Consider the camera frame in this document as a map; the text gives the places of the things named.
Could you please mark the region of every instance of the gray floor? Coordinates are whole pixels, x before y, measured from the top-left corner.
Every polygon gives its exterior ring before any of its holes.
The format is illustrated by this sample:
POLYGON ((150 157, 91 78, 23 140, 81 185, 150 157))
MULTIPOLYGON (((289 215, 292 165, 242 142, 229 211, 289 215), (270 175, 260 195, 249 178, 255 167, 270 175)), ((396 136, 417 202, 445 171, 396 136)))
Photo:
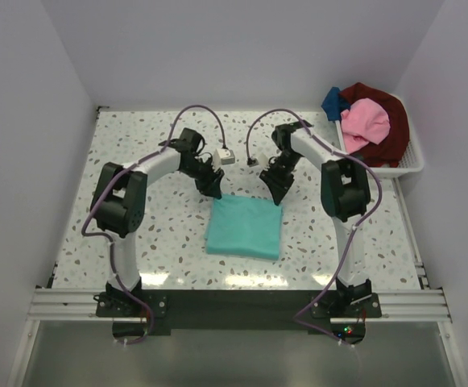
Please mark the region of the gray floor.
POLYGON ((435 323, 374 323, 356 352, 299 331, 174 331, 128 347, 106 322, 43 323, 25 386, 453 386, 435 323))

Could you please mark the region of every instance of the terrazzo surface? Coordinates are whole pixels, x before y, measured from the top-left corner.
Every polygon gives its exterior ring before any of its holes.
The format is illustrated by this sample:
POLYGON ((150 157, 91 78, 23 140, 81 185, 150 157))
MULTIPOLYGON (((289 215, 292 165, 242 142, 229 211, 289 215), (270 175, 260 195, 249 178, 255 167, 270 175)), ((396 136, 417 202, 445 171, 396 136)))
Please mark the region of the terrazzo surface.
MULTIPOLYGON (((237 163, 224 167, 222 192, 271 198, 258 178, 260 167, 246 167, 245 137, 256 111, 218 112, 226 130, 226 142, 237 163)), ((299 112, 313 130, 338 146, 336 128, 323 112, 299 112)), ((102 111, 68 230, 58 255, 54 288, 100 289, 109 271, 103 238, 83 238, 80 230, 104 163, 137 160, 156 150, 166 139, 175 111, 102 111)), ((294 121, 289 115, 267 116, 251 136, 257 156, 276 155, 271 141, 275 125, 294 121)), ((180 119, 184 127, 200 132, 207 141, 205 152, 222 145, 217 122, 206 111, 190 111, 180 119)), ((194 181, 181 173, 158 180, 147 191, 147 214, 137 234, 137 262, 144 288, 160 289, 320 289, 338 264, 332 220, 320 202, 321 175, 307 160, 296 167, 295 183, 282 202, 284 216, 277 261, 215 256, 205 253, 204 233, 212 199, 201 196, 194 181)), ((374 289, 419 289, 414 255, 400 213, 393 184, 382 180, 383 202, 364 229, 367 270, 374 289)), ((371 181, 372 203, 376 198, 371 181)), ((95 222, 90 229, 95 229, 95 222)))

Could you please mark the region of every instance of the pile of clothes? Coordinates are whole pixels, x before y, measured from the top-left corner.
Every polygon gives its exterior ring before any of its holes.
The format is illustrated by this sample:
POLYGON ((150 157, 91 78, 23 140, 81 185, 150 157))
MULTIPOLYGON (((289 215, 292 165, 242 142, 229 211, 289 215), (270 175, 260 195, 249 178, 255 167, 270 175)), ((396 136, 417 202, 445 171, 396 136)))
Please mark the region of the pile of clothes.
POLYGON ((371 167, 397 167, 409 144, 402 102, 363 83, 341 91, 333 87, 321 107, 329 121, 341 121, 345 148, 371 167))

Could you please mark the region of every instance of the blue cloth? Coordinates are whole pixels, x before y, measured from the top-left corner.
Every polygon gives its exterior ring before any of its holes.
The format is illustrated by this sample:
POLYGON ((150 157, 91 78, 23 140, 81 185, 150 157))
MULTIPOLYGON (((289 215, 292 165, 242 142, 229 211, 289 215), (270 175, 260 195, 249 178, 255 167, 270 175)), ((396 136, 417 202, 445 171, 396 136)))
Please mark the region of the blue cloth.
POLYGON ((282 207, 272 201, 223 195, 214 199, 205 249, 209 254, 278 260, 282 207))
POLYGON ((341 112, 350 108, 348 101, 339 95, 340 92, 338 87, 331 88, 321 104, 329 121, 341 121, 341 112))

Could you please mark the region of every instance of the white wall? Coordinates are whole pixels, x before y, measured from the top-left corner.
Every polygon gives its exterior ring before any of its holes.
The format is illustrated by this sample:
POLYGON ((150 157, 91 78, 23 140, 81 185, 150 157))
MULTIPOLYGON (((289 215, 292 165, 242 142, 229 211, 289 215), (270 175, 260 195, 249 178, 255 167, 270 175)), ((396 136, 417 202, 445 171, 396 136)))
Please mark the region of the white wall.
POLYGON ((468 370, 468 0, 447 0, 400 82, 423 145, 403 181, 434 285, 443 285, 468 370))
POLYGON ((93 105, 42 4, 0 0, 0 385, 45 285, 93 133, 93 105))
POLYGON ((443 0, 43 2, 98 104, 261 109, 393 90, 443 0))

